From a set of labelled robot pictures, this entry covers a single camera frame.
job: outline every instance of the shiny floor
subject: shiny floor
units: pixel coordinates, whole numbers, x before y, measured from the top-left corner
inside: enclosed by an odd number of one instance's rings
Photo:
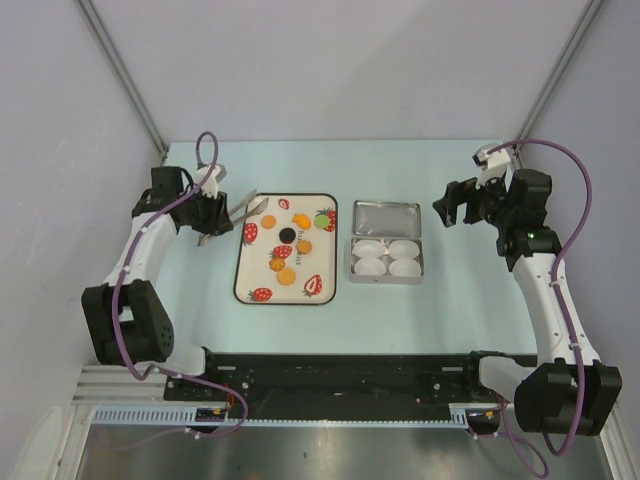
[[[162,428],[93,427],[110,445]],[[546,451],[540,435],[528,437]],[[611,479],[597,438],[578,438],[564,458],[546,454],[552,479]],[[506,439],[474,441],[462,430],[251,427],[217,440],[172,434],[134,450],[85,449],[78,480],[131,479],[531,479]]]

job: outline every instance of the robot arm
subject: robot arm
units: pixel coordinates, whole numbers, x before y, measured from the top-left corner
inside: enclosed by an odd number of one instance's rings
[[[196,172],[196,178],[202,179],[208,168],[202,166]],[[233,214],[248,205],[256,192],[251,192],[241,204],[228,211],[226,194],[218,192],[218,183],[226,171],[224,166],[217,165],[200,191],[144,227],[157,212],[185,194],[183,174],[180,167],[151,170],[152,187],[143,193],[133,209],[131,235],[118,263],[103,284],[85,289],[82,295],[91,340],[102,364],[124,364],[113,332],[111,300],[129,248],[142,231],[144,234],[125,269],[119,297],[118,313],[127,351],[134,363],[169,361],[168,366],[179,373],[199,375],[204,371],[204,351],[187,340],[191,337],[189,326],[184,321],[174,325],[156,294],[155,283],[162,262],[181,227],[191,227],[207,237],[219,236],[231,231],[245,218],[261,213],[268,199],[232,221],[230,212]]]
[[[520,427],[528,432],[567,433],[575,411],[577,367],[566,322],[553,290],[551,271],[561,246],[555,232],[544,226],[551,177],[535,170],[517,170],[507,190],[505,174],[510,163],[506,150],[489,155],[497,145],[487,145],[474,155],[483,169],[479,178],[452,182],[433,206],[446,227],[455,225],[457,208],[466,203],[464,223],[484,220],[498,229],[498,255],[525,298],[536,338],[536,369],[513,359],[478,352],[477,381],[514,403]],[[622,388],[616,367],[606,367],[580,324],[566,283],[564,262],[558,283],[579,339],[586,373],[586,394],[577,430],[597,435]]]

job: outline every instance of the wall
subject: wall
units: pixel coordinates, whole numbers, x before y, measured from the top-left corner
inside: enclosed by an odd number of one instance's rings
[[[93,358],[80,308],[155,152],[70,0],[0,15],[0,478]]]
[[[515,135],[586,0],[96,0],[160,131]]]
[[[567,271],[591,342],[622,372],[620,405],[638,446],[640,3],[608,3],[534,136],[566,145],[591,174],[592,214]],[[580,173],[544,147],[526,147],[523,163],[553,176],[549,224],[566,241],[584,206]]]

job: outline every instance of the white bowl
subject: white bowl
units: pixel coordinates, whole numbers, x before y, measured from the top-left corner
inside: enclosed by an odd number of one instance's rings
[[[396,240],[389,245],[389,255],[395,260],[416,258],[420,255],[420,247],[410,240]]]
[[[358,260],[353,270],[356,275],[375,275],[379,277],[387,273],[387,267],[385,264],[376,257],[364,257]]]
[[[353,246],[353,254],[360,258],[379,257],[385,249],[377,240],[360,240]]]
[[[420,264],[415,260],[396,260],[389,265],[389,272],[394,277],[419,277],[422,275]]]

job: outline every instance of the white table surface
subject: white table surface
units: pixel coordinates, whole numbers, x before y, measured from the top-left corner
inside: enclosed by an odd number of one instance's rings
[[[471,160],[488,140],[230,142],[221,190],[232,206],[259,192],[324,192],[338,200],[338,283],[324,306],[245,305],[233,295],[241,228],[196,247],[180,231],[156,288],[174,324],[193,324],[196,342],[224,353],[535,353],[522,294],[484,223],[445,229],[431,204],[448,182],[479,174]],[[203,148],[210,158],[211,144]],[[194,143],[171,145],[168,165],[195,169]],[[348,279],[353,202],[417,202],[426,274],[419,286]]]

